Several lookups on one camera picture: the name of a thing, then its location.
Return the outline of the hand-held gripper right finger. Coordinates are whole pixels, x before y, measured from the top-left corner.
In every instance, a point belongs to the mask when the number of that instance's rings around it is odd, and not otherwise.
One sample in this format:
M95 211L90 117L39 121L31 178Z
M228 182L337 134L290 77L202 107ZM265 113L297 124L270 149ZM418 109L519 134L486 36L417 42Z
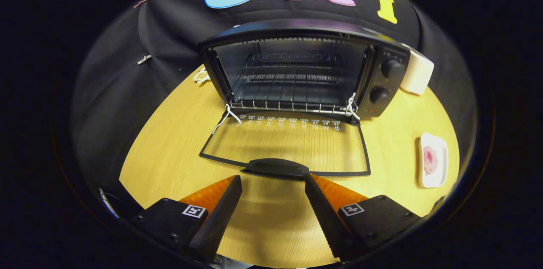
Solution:
M381 248L421 219L384 194L365 197L315 174L305 174L304 180L332 255L341 261Z

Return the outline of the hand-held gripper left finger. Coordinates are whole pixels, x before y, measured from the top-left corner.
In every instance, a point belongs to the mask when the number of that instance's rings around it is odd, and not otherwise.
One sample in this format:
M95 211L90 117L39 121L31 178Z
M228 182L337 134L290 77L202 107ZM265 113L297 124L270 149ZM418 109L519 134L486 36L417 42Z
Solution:
M227 177L178 201L162 198L132 222L176 254L212 261L241 194L241 177Z

